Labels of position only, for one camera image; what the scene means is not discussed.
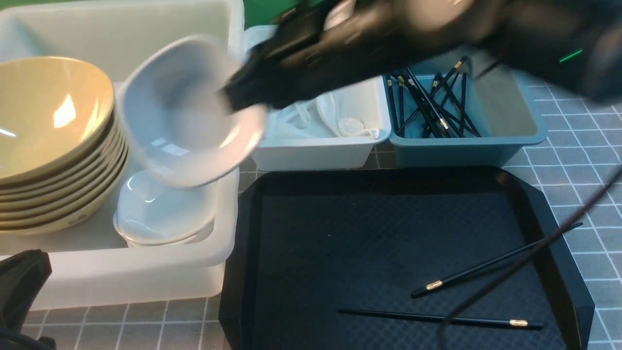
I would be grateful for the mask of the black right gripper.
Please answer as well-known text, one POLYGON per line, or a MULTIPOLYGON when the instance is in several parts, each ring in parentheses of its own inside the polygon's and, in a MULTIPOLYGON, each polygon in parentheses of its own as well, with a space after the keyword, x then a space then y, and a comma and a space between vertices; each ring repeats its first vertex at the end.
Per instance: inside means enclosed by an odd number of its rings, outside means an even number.
POLYGON ((269 41, 254 46, 221 89, 231 111, 284 108, 446 53, 475 39, 482 15, 479 0, 352 3, 342 19, 339 0, 302 3, 277 31, 283 52, 271 57, 269 41))

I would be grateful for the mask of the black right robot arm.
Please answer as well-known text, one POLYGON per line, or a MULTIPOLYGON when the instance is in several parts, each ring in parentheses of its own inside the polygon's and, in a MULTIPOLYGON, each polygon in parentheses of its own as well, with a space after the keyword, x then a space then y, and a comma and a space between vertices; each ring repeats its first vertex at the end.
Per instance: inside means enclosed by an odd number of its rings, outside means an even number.
POLYGON ((621 97, 621 7, 595 0, 301 2, 222 89, 234 111, 284 108, 455 49, 476 49, 598 103, 621 97))

